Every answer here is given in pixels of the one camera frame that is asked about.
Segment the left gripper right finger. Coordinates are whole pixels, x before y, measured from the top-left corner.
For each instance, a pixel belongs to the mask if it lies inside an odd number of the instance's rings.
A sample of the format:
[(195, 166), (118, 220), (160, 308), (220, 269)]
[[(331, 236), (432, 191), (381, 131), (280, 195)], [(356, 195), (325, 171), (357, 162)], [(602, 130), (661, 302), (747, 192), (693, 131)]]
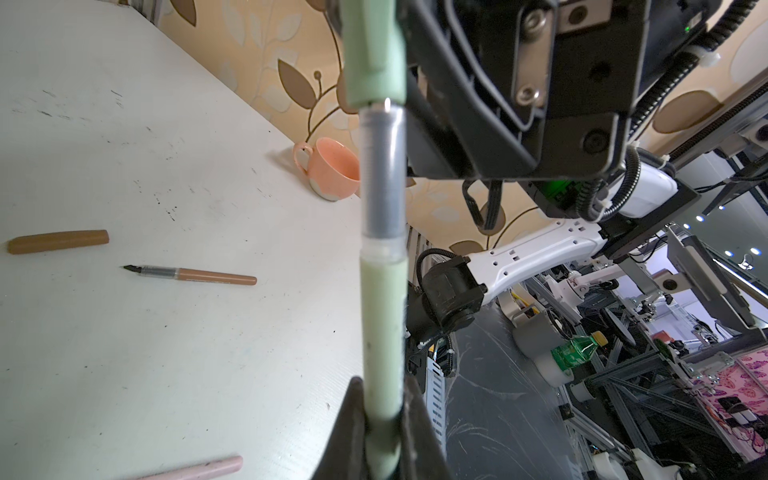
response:
[(399, 479), (452, 479), (417, 380), (406, 375), (400, 420)]

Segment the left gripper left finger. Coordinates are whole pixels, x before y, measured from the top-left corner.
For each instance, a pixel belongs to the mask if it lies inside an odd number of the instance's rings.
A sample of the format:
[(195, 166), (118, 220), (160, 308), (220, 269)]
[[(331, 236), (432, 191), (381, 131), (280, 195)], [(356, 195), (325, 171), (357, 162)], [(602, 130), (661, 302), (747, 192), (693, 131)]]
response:
[(353, 377), (311, 479), (367, 479), (365, 434), (364, 382), (360, 377)]

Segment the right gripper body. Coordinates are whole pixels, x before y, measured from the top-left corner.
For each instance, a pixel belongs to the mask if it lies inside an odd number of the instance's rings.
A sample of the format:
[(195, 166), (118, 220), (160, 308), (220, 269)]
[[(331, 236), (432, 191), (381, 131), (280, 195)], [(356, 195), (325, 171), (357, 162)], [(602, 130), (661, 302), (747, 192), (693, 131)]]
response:
[(408, 172), (593, 179), (716, 1), (401, 1)]

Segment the pink pen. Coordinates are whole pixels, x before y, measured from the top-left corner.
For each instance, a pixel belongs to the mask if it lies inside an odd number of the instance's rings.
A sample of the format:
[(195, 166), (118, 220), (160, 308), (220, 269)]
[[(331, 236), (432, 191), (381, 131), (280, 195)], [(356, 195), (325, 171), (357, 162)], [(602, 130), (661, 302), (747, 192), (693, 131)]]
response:
[(139, 477), (138, 480), (211, 480), (239, 472), (244, 459), (237, 455), (194, 466)]

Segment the green pen cap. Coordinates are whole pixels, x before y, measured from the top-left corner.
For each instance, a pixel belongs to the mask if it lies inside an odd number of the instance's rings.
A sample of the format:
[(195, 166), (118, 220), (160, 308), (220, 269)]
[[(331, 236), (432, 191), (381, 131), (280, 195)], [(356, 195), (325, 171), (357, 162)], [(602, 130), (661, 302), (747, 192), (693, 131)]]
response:
[(407, 96), (406, 46), (392, 0), (339, 3), (347, 104), (363, 109)]

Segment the green pen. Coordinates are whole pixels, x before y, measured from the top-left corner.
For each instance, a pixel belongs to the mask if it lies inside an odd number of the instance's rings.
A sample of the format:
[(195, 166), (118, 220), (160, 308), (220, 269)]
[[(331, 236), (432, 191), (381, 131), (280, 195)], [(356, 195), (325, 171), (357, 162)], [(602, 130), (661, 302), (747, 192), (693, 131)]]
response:
[(372, 479), (398, 467), (403, 405), (405, 247), (405, 111), (391, 100), (360, 111), (365, 457)]

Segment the brown pen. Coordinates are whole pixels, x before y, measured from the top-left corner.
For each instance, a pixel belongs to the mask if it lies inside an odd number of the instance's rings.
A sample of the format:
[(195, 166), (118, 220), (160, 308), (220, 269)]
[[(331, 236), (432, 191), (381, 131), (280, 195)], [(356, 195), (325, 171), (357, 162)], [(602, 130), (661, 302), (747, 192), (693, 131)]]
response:
[(255, 286), (258, 282), (257, 278), (254, 276), (195, 270), (188, 268), (124, 265), (122, 266), (122, 269), (144, 277), (162, 278), (176, 281), (220, 283), (243, 286)]

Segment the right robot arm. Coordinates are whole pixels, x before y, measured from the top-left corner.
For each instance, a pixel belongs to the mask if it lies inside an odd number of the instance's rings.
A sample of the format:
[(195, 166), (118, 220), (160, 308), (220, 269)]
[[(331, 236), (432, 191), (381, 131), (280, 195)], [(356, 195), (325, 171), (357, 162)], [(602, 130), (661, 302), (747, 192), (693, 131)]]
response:
[(547, 218), (472, 254), (446, 252), (409, 292), (406, 356), (422, 358), (514, 284), (575, 260), (623, 257), (694, 198), (674, 181), (638, 213), (635, 134), (747, 20), (753, 1), (402, 1), (413, 176), (483, 183), (495, 227), (518, 183)]

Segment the pink cup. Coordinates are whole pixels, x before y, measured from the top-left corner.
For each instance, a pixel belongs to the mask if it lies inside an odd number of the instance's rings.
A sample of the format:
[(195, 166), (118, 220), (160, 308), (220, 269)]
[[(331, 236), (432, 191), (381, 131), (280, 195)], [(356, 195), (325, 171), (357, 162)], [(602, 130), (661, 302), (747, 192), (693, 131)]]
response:
[(296, 167), (321, 198), (336, 202), (358, 192), (360, 160), (340, 142), (327, 137), (319, 138), (314, 145), (299, 142), (292, 154)]

